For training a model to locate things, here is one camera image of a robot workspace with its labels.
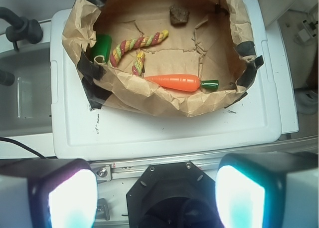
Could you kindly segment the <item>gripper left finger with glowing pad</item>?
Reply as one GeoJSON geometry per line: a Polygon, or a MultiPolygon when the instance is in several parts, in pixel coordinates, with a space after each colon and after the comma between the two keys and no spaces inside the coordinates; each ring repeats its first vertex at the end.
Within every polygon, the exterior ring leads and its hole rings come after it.
{"type": "Polygon", "coordinates": [[[2,159],[2,228],[91,228],[98,185],[83,159],[2,159]]]}

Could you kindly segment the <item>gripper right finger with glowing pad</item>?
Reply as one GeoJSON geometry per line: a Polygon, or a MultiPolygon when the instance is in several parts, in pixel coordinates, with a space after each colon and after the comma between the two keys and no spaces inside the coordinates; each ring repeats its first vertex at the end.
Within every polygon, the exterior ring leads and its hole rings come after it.
{"type": "Polygon", "coordinates": [[[226,228],[317,228],[319,156],[229,153],[219,164],[215,198],[226,228]]]}

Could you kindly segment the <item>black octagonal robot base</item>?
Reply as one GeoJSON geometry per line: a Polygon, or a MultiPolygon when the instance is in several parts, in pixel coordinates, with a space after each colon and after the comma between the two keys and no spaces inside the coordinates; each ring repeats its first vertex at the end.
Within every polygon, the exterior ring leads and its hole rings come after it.
{"type": "Polygon", "coordinates": [[[222,228],[215,181],[191,161],[150,165],[126,194],[132,228],[222,228]]]}

